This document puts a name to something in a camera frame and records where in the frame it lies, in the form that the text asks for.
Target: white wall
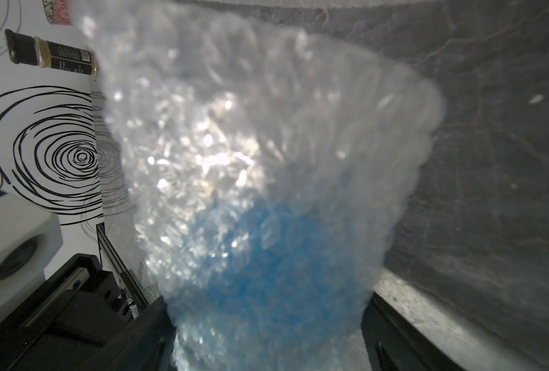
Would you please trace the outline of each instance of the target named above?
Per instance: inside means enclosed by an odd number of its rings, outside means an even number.
[[[25,196],[32,197],[35,201],[39,200],[40,204],[50,207],[53,207],[55,203],[61,204],[60,208],[63,210],[76,209],[79,204],[83,204],[87,211],[82,215],[60,215],[61,223],[76,222],[76,224],[62,226],[64,244],[45,271],[48,277],[69,257],[78,252],[98,254],[94,227],[102,219],[96,218],[88,223],[78,222],[101,212],[101,209],[92,210],[95,207],[92,203],[100,202],[100,195],[96,194],[99,188],[94,189],[94,185],[92,185],[94,179],[90,179],[89,176],[92,171],[92,161],[96,163],[96,157],[91,154],[90,150],[92,139],[89,135],[91,131],[86,127],[87,111],[80,106],[87,104],[87,96],[82,93],[90,93],[90,87],[86,75],[11,63],[5,52],[3,31],[5,28],[17,31],[19,24],[19,32],[22,34],[39,36],[44,40],[78,48],[84,48],[84,43],[74,26],[50,25],[48,23],[41,0],[0,0],[0,53],[2,53],[0,55],[0,94],[30,88],[0,98],[0,114],[10,109],[0,121],[0,167],[7,176],[11,174],[9,176],[11,184],[4,181],[0,175],[0,180],[3,180],[2,189],[15,194],[22,192]],[[33,88],[38,85],[70,88],[80,93],[65,94],[69,91],[58,88]],[[26,100],[11,108],[13,104],[23,99]],[[17,166],[15,163],[18,151],[17,136],[38,120],[45,120],[45,122],[34,126],[33,130],[23,133],[27,137],[23,138],[20,154],[22,154],[25,164],[21,163]],[[39,142],[42,145],[36,150],[35,146]],[[44,154],[42,150],[45,145],[50,148],[47,154]],[[58,150],[58,152],[52,154],[52,150]],[[82,162],[74,163],[77,159],[82,159]],[[37,168],[37,160],[44,168],[43,171]],[[46,160],[56,160],[59,163],[46,164]],[[45,189],[50,189],[52,192],[74,194],[79,192],[75,190],[77,189],[75,187],[82,186],[83,190],[87,190],[94,197],[91,201],[84,200],[86,197],[82,195],[67,199],[48,192],[43,192],[44,194],[38,197],[29,188],[34,188],[36,193],[40,194],[41,189],[28,182],[29,175],[17,174],[14,176],[14,173],[17,173],[17,167],[29,169],[30,176],[33,176],[35,183],[41,183]],[[48,179],[44,174],[58,178],[56,180]]]

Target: white plastic part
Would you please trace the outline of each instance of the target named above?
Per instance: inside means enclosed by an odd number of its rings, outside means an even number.
[[[20,197],[6,194],[0,197],[0,266],[25,241],[37,244],[33,256],[8,278],[0,280],[0,306],[26,286],[43,276],[43,269],[60,246],[62,234],[58,217]]]

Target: dark gray surface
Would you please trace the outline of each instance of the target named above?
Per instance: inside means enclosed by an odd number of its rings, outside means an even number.
[[[549,369],[549,0],[202,4],[357,43],[438,83],[447,117],[386,267]],[[132,241],[130,212],[105,220],[116,249]]]

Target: black jar cap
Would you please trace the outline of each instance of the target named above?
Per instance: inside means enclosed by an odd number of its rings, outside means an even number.
[[[35,42],[31,36],[15,33],[8,28],[4,30],[6,46],[8,47],[8,56],[12,63],[37,65],[37,53],[35,51]]]

